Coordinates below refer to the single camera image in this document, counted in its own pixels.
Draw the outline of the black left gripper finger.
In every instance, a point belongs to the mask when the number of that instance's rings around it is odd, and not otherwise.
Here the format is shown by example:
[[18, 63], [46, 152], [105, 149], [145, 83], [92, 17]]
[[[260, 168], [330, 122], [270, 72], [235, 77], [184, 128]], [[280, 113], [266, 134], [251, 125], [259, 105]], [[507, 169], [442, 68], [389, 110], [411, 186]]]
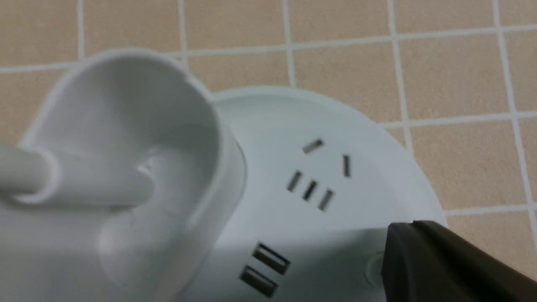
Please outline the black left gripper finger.
[[388, 302], [535, 302], [537, 283], [435, 221], [388, 226]]

